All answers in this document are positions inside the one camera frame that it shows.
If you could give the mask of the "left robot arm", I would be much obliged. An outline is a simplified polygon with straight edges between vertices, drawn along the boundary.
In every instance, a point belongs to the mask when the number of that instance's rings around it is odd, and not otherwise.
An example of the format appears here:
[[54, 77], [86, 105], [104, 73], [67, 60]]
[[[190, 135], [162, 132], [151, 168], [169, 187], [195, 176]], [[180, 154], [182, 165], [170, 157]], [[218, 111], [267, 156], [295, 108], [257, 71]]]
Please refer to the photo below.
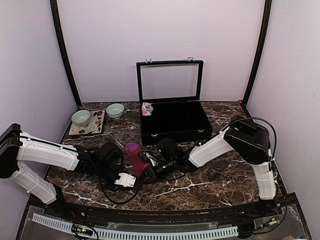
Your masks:
[[51, 205], [51, 210], [60, 218], [67, 218], [71, 213], [62, 190], [39, 177], [26, 161], [95, 175], [102, 191], [141, 187], [137, 177], [124, 170], [124, 154], [116, 144], [108, 141], [92, 148], [58, 144], [34, 137], [13, 123], [0, 136], [0, 177], [15, 182], [47, 206]]

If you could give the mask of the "pink patterned sock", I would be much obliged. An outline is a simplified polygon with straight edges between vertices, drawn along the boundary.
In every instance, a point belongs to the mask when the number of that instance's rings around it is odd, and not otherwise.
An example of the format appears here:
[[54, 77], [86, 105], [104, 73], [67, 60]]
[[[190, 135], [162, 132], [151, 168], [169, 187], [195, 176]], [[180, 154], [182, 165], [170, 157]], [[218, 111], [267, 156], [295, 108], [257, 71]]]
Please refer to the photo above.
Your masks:
[[153, 112], [153, 106], [151, 103], [143, 102], [141, 105], [142, 116], [151, 116]]

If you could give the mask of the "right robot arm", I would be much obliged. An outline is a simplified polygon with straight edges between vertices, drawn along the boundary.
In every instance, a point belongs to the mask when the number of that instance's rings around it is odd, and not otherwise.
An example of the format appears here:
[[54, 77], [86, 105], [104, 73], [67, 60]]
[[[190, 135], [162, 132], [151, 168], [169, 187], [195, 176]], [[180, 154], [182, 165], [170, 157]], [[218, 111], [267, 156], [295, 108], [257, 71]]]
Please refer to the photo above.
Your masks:
[[253, 169], [258, 195], [262, 200], [255, 205], [255, 213], [260, 217], [266, 217], [275, 208], [273, 199], [277, 193], [277, 174], [273, 162], [276, 147], [271, 147], [268, 129], [256, 123], [257, 120], [266, 122], [263, 118], [243, 118], [236, 115], [216, 135], [187, 151], [179, 148], [172, 139], [165, 138], [156, 144], [156, 149], [163, 157], [156, 165], [152, 165], [146, 152], [138, 153], [144, 164], [139, 178], [153, 183], [175, 171], [191, 173], [208, 162], [235, 151]]

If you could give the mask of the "maroon striped sock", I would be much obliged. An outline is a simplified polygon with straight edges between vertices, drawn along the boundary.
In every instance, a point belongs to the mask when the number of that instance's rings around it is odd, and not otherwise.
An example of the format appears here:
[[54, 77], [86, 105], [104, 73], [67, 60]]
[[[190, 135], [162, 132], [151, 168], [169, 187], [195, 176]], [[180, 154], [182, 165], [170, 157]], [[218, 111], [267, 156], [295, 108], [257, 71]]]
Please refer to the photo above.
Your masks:
[[133, 166], [133, 175], [142, 180], [142, 182], [147, 182], [147, 177], [145, 175], [145, 169], [147, 169], [150, 164], [144, 162], [138, 154], [142, 151], [141, 147], [134, 142], [129, 142], [125, 146], [126, 154]]

